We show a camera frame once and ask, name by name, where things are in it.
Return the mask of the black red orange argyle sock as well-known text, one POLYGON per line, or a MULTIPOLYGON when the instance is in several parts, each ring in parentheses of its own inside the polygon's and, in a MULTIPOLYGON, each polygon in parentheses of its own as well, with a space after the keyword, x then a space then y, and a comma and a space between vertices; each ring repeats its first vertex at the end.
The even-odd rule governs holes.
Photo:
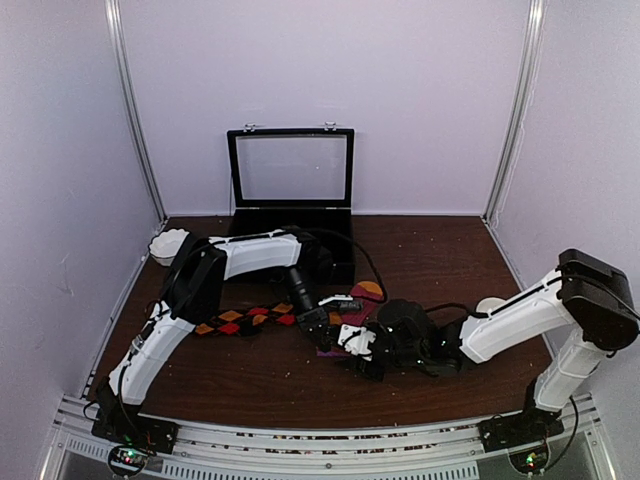
POLYGON ((251 337, 259 334, 269 323, 284 326, 295 325, 296 317, 293 306, 289 303, 279 302, 221 311, 198 325, 194 333, 198 336, 251 337))

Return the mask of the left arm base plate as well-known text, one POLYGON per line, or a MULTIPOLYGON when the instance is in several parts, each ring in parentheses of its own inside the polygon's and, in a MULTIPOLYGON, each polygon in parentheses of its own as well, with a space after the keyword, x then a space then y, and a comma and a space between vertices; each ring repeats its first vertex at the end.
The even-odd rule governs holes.
POLYGON ((177 439, 177 423, 151 417, 136 417, 134 427, 127 421, 116 426, 108 426, 105 421, 96 420, 91 434, 117 444, 134 446, 141 450, 171 454, 177 439))

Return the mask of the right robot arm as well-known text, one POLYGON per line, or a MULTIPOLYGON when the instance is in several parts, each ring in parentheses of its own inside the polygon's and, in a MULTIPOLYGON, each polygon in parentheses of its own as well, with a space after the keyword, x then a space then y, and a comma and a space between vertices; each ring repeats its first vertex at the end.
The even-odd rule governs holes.
POLYGON ((565 250, 558 260, 554 270, 525 291, 507 300, 485 298, 465 318, 444 327, 436 326, 420 305, 394 300, 368 325, 340 326, 336 343, 371 378, 381 378, 388 366, 441 377, 569 326, 571 334, 555 359, 529 385, 523 411, 507 422, 519 440, 533 441, 599 363, 639 335, 639 315, 621 270, 577 249, 565 250))

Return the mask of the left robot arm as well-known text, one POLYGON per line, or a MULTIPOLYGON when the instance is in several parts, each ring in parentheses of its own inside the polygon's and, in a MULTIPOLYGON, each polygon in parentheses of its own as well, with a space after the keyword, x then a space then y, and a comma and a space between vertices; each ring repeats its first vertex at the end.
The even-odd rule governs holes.
POLYGON ((321 338, 329 316, 313 287, 332 273, 331 253, 311 233, 298 229, 182 242, 160 291, 160 299, 120 363, 97 390, 96 422, 123 444, 144 433, 136 415, 147 391, 181 341, 219 311, 224 283, 239 275, 281 269, 302 331, 321 338))

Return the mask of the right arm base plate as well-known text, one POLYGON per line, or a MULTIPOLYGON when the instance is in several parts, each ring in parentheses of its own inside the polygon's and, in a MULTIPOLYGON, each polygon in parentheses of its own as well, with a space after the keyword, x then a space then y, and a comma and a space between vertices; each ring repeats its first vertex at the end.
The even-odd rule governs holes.
POLYGON ((528 419, 522 413, 494 416, 481 421, 477 428, 485 452, 541 442, 565 431, 557 418, 528 419))

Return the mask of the maroon purple striped sock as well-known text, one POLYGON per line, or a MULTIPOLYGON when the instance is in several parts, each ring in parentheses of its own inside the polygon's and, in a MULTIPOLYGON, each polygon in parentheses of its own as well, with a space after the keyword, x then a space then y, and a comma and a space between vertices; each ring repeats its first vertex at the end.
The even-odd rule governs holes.
POLYGON ((365 323, 383 299, 381 286, 373 281, 357 283, 348 294, 321 299, 316 355, 371 361, 370 345, 376 340, 376 334, 365 323))

